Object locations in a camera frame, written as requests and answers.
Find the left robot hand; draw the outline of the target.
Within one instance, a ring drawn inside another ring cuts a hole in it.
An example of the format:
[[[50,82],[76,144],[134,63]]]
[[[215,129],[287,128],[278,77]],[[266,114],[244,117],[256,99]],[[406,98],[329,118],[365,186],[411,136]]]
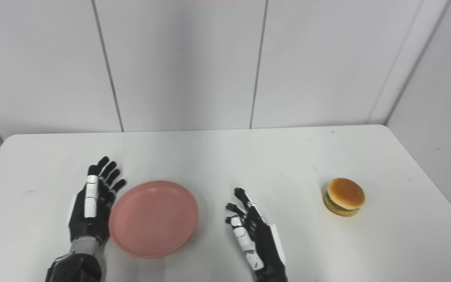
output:
[[[126,180],[120,178],[118,164],[104,156],[89,166],[87,181],[74,200],[69,219],[70,240],[92,237],[100,245],[109,237],[109,219],[112,207]]]

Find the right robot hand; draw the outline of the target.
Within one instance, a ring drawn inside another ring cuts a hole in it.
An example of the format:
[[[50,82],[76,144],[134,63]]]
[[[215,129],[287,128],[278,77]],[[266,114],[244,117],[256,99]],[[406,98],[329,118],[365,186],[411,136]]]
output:
[[[225,208],[233,216],[225,219],[253,271],[255,282],[287,282],[286,257],[276,225],[269,225],[245,189],[236,187],[234,196],[244,209],[233,203]]]

